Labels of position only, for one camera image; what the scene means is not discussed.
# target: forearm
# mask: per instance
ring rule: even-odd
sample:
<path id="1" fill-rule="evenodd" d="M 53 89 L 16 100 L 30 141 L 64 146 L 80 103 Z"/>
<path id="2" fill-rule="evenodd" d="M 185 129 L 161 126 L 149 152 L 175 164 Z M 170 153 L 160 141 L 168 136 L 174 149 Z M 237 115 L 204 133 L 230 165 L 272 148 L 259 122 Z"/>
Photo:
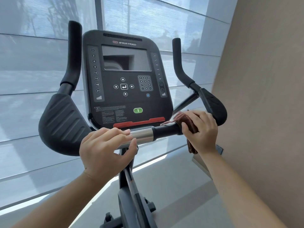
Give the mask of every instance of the forearm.
<path id="1" fill-rule="evenodd" d="M 12 228 L 67 228 L 105 184 L 82 174 Z"/>
<path id="2" fill-rule="evenodd" d="M 286 227 L 217 152 L 201 157 L 236 228 Z"/>

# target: warning label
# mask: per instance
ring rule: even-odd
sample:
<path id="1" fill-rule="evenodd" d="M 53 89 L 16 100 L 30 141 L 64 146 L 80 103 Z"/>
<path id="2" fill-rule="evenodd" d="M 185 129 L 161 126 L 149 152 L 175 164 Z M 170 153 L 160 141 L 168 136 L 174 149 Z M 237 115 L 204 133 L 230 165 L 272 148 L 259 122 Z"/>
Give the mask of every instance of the warning label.
<path id="1" fill-rule="evenodd" d="M 111 106 L 111 107 L 96 107 L 96 112 L 102 113 L 103 124 L 115 123 L 115 122 L 125 122 L 127 117 L 125 117 L 125 105 Z"/>

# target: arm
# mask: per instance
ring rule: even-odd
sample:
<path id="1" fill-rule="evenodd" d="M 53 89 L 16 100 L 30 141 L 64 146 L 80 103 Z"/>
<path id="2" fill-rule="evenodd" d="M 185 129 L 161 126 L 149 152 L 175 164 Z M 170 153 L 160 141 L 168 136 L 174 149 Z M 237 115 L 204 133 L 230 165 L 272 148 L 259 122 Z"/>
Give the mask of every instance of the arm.
<path id="1" fill-rule="evenodd" d="M 204 111 L 185 112 L 199 132 L 192 134 L 185 123 L 183 134 L 206 164 L 235 227 L 286 228 L 282 221 L 256 195 L 215 149 L 217 125 L 211 114 Z"/>
<path id="2" fill-rule="evenodd" d="M 122 143 L 132 140 L 123 155 L 114 153 Z M 84 172 L 49 198 L 12 228 L 68 228 L 102 187 L 122 171 L 137 153 L 130 130 L 101 128 L 89 133 L 80 146 Z"/>

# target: beige wall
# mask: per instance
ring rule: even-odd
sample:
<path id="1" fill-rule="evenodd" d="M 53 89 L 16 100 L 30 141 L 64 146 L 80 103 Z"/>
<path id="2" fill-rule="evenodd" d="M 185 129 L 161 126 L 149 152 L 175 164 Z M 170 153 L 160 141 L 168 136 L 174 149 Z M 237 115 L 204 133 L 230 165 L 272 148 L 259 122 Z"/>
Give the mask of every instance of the beige wall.
<path id="1" fill-rule="evenodd" d="M 304 225 L 304 0 L 238 0 L 213 94 L 223 157 L 289 227 Z"/>

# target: person's hand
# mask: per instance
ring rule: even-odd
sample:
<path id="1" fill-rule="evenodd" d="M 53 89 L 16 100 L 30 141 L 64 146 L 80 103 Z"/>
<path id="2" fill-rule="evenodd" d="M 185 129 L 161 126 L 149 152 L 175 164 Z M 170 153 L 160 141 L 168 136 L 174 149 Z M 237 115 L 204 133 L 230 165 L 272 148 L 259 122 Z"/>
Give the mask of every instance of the person's hand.
<path id="1" fill-rule="evenodd" d="M 200 155 L 216 152 L 217 124 L 212 114 L 200 110 L 184 112 L 199 130 L 192 134 L 186 123 L 182 122 L 182 132 Z"/>
<path id="2" fill-rule="evenodd" d="M 124 155 L 114 153 L 122 143 L 131 141 Z M 137 153 L 136 139 L 130 130 L 101 128 L 89 133 L 81 142 L 79 154 L 85 167 L 84 173 L 100 184 L 121 172 Z"/>

